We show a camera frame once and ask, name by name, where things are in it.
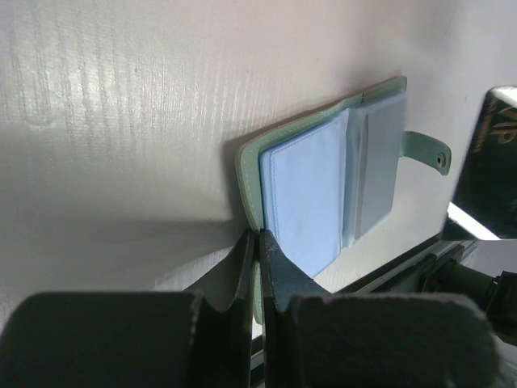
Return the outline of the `green leather card holder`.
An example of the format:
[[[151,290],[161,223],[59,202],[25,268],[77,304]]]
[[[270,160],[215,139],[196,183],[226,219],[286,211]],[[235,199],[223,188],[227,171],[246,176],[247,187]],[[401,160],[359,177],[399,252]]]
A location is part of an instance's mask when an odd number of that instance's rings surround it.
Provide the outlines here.
[[[398,76],[340,99],[244,144],[235,166],[243,207],[253,230],[270,231],[282,252],[306,275],[317,276],[354,245],[359,203],[362,107],[402,92]],[[450,171],[445,143],[403,129],[399,159],[441,175]]]

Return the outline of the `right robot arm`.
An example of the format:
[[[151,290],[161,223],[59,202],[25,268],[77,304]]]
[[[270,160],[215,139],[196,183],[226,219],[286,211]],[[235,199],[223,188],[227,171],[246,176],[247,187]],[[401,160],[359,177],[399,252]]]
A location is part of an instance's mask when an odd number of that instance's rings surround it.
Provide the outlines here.
[[[464,248],[457,246],[440,256],[421,274],[419,291],[465,295],[485,313],[503,342],[516,345],[516,274],[488,276],[464,266],[463,253]]]

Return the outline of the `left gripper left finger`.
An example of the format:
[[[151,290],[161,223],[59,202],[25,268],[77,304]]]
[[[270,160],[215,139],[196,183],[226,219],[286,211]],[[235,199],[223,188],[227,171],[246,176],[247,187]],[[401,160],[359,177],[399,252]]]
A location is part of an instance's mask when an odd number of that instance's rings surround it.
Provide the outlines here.
[[[247,387],[255,236],[182,292],[47,292],[1,335],[4,387]]]

